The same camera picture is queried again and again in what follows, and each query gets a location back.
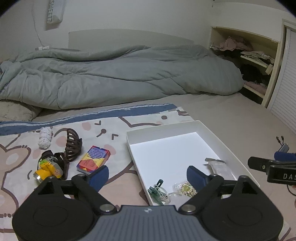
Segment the white shallow cardboard tray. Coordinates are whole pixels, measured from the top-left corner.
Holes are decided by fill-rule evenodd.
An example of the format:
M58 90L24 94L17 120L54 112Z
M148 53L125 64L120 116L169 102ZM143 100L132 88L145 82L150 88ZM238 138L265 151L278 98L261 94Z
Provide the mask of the white shallow cardboard tray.
M155 205L148 188L163 180L172 192L173 185L187 179L187 168L194 166L210 174L205 159L225 161L234 179L241 175L255 178L230 149L201 121L188 121L131 130L126 133L129 153L150 205Z

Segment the white sock bundle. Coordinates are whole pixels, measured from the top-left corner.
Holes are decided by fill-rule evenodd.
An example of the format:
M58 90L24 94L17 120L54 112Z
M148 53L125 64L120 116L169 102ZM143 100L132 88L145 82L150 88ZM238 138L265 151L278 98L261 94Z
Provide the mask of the white sock bundle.
M46 150L50 147L51 145L51 140L52 140L52 129L49 126L42 127L39 132L39 141L38 141L38 146L42 150Z

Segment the brown plastic hair claw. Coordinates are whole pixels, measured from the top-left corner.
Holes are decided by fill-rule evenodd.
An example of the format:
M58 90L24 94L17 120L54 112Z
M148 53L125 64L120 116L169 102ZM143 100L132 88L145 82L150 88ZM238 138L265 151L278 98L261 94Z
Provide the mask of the brown plastic hair claw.
M77 132L71 128L67 129L67 141L65 147L65 159L67 162L74 161L80 154L82 149L82 138Z

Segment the bag of rubber bands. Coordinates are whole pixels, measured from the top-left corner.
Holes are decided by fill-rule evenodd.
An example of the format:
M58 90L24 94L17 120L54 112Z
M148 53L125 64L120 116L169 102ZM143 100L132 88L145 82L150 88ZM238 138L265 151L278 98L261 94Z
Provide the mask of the bag of rubber bands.
M188 181L186 181L174 184L173 192L170 194L193 197L197 194L197 191Z

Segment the green plastic clothes pegs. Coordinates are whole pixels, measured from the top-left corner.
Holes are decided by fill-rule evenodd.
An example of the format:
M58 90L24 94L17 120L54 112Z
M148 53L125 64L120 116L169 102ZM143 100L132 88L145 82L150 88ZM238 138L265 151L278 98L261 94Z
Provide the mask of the green plastic clothes pegs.
M150 186L148 189L148 193L156 204L162 206L162 205L168 205L170 204L170 195L168 192L162 187L163 185L163 180L159 179L156 184L153 186Z

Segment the open wardrobe shelf with clothes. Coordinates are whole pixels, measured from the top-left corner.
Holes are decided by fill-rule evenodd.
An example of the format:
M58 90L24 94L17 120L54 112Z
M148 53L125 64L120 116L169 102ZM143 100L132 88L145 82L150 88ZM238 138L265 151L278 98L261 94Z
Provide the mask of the open wardrobe shelf with clothes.
M213 26L209 48L239 68L244 80L240 92L266 108L276 83L280 42L244 30Z

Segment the colourful card box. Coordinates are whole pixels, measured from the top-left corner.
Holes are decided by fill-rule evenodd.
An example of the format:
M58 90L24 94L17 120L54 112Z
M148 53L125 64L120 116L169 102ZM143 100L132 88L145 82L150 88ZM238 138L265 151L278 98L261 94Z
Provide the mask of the colourful card box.
M87 175L103 166L109 159L111 153L108 149L92 146L83 156L76 168L79 172Z

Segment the grey quilted duvet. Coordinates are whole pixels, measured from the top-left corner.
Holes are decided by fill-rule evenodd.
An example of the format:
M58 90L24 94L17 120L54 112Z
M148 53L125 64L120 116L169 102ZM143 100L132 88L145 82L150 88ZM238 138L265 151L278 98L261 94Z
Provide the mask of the grey quilted duvet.
M1 99L53 110L93 108L200 92L231 95L240 70L201 45L100 52L50 48L1 63Z

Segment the grey foil sachet packet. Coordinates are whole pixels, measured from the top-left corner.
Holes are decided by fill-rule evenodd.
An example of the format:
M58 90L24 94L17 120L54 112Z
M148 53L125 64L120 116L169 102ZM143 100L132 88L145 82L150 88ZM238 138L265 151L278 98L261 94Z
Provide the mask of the grey foil sachet packet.
M219 175L225 180L237 180L225 161L213 158L206 158L205 162L211 167L213 174Z

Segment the beige fluffy pillow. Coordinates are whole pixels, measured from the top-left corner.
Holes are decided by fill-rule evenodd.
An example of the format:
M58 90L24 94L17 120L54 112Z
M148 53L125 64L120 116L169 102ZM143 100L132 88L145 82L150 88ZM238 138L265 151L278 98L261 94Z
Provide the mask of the beige fluffy pillow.
M42 111L42 108L28 105L25 103L1 100L0 102L1 119L0 121L32 121Z

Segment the white louvered wardrobe door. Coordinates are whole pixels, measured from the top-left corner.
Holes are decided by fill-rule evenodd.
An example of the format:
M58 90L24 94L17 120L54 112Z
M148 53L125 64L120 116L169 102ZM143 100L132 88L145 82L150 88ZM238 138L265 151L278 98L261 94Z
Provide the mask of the white louvered wardrobe door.
M283 56L268 109L295 133L295 23L283 21Z

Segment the yellow headlamp with black strap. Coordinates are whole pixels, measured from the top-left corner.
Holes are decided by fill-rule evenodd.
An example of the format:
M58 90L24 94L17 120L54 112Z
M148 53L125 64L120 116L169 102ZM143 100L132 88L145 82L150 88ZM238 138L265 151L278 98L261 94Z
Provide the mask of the yellow headlamp with black strap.
M33 177L42 183L47 177L54 176L59 180L68 177L69 163L66 161L64 152L53 153L51 150L44 151L38 160L37 170Z

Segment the white hanging paper bag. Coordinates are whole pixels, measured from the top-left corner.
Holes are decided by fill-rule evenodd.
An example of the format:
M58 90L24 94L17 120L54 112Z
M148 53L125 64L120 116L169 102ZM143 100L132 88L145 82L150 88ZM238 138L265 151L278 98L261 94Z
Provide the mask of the white hanging paper bag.
M65 0L50 0L48 2L45 30L56 29L60 26L63 21L65 7Z

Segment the cartoon bear print blanket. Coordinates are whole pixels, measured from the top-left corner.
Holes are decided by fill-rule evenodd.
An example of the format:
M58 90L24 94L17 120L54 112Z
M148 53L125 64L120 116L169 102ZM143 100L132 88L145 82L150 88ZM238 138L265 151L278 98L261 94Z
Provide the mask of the cartoon bear print blanket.
M173 104L1 123L1 240L284 240L229 148Z

